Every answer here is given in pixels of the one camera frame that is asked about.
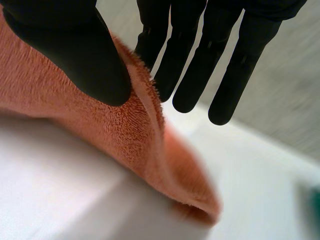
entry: gloved hand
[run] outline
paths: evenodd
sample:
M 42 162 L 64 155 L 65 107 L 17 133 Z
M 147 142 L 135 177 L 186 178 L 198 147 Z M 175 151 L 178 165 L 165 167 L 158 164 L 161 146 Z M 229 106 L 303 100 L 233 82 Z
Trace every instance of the gloved hand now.
M 216 125 L 232 117 L 265 46 L 283 20 L 293 18 L 307 0 L 137 0 L 143 32 L 135 52 L 150 69 L 165 43 L 171 7 L 172 34 L 155 75 L 155 86 L 165 102 L 172 95 L 194 44 L 204 11 L 200 44 L 180 83 L 173 105 L 182 113 L 199 100 L 229 39 L 242 9 L 245 14 L 230 63 L 209 108 Z
M 15 34 L 47 56 L 84 93 L 111 106 L 131 93 L 125 64 L 97 0 L 0 0 Z

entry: hand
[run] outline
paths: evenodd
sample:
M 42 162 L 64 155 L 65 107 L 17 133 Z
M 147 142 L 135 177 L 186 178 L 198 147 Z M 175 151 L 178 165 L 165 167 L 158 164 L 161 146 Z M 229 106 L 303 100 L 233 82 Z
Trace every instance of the hand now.
M 202 37 L 193 59 L 173 97 L 182 113 L 198 102 L 243 8 L 239 39 L 220 87 L 208 111 L 210 121 L 226 124 L 232 117 L 265 46 L 277 34 L 283 20 L 294 17 L 306 0 L 137 0 L 143 32 L 135 52 L 152 69 L 165 43 L 171 7 L 172 34 L 154 77 L 160 99 L 172 95 L 204 12 Z
M 62 69 L 81 91 L 120 106 L 130 97 L 130 77 L 96 1 L 0 0 L 0 4 L 15 34 Z

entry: black rubber glove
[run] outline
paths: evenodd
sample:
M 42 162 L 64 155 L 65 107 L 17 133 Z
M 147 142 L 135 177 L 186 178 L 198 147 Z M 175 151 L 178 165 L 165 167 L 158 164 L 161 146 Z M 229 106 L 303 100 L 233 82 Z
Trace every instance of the black rubber glove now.
M 96 2 L 0 0 L 19 38 L 48 57 L 81 91 L 120 106 L 130 97 L 130 77 Z
M 165 43 L 171 7 L 172 35 L 155 75 L 163 102 L 172 95 L 194 44 L 204 12 L 202 38 L 179 85 L 173 106 L 182 113 L 198 102 L 229 39 L 241 11 L 239 39 L 208 116 L 216 125 L 232 117 L 265 46 L 277 34 L 283 20 L 293 18 L 307 0 L 137 0 L 143 32 L 135 52 L 150 69 Z

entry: terry cloth towel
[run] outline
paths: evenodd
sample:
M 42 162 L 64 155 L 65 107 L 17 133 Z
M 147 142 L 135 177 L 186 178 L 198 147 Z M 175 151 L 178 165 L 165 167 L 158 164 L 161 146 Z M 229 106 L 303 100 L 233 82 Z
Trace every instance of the terry cloth towel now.
M 131 96 L 121 107 L 77 89 L 50 60 L 22 42 L 1 13 L 0 109 L 54 121 L 175 200 L 181 216 L 215 223 L 220 202 L 190 148 L 165 127 L 149 71 L 117 38 L 113 41 L 132 82 Z

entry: finger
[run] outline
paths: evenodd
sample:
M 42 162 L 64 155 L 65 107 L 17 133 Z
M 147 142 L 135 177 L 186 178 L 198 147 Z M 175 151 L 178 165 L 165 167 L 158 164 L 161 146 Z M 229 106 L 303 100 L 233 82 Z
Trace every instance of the finger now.
M 67 29 L 87 23 L 97 0 L 0 0 L 16 21 L 30 27 Z
M 195 107 L 225 50 L 241 11 L 241 7 L 226 9 L 209 0 L 204 12 L 200 44 L 173 97 L 173 106 L 177 111 L 187 113 Z
M 277 34 L 281 21 L 245 13 L 239 39 L 219 89 L 209 108 L 209 119 L 224 125 L 231 119 L 265 46 Z
M 98 11 L 90 21 L 69 30 L 30 27 L 4 10 L 15 34 L 48 57 L 84 93 L 111 106 L 124 104 L 130 77 Z
M 163 102 L 170 98 L 177 85 L 195 42 L 199 18 L 205 7 L 206 0 L 173 0 L 171 3 L 172 34 L 154 77 L 155 87 Z
M 170 0 L 137 0 L 143 31 L 134 52 L 150 70 L 164 45 L 169 24 Z

